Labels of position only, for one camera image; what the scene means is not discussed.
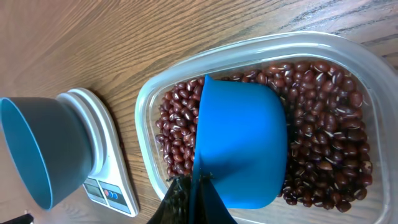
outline blue scoop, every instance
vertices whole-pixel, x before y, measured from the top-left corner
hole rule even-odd
[[[199,114],[193,183],[211,174],[227,208],[270,204],[282,188],[287,162],[279,97],[264,85],[206,76]]]

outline wood grain surface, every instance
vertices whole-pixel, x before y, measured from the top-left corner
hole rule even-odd
[[[0,96],[94,90],[116,118],[140,213],[91,202],[83,188],[50,212],[30,198],[0,145],[0,222],[146,223],[159,206],[141,156],[134,107],[141,86],[195,53],[261,35],[315,30],[367,46],[398,69],[398,1],[0,1]]]

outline plastic container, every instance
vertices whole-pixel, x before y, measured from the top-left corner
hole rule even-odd
[[[255,209],[229,209],[238,223],[398,223],[398,76],[383,59],[359,44],[336,35],[319,32],[291,32],[244,40],[207,50],[177,63],[141,89],[136,103],[136,128],[150,182],[163,198],[169,183],[166,165],[155,142],[159,130],[155,121],[164,93],[173,84],[209,74],[276,60],[296,61],[322,58],[350,71],[364,93],[363,121],[371,145],[373,184],[363,201],[353,202],[350,211],[305,208],[287,205],[276,198],[270,205]]]

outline kitchen scale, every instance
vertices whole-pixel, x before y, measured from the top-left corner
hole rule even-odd
[[[84,88],[57,96],[81,119],[93,149],[93,168],[83,186],[88,197],[112,210],[135,217],[139,208],[131,187],[119,138],[109,111]]]

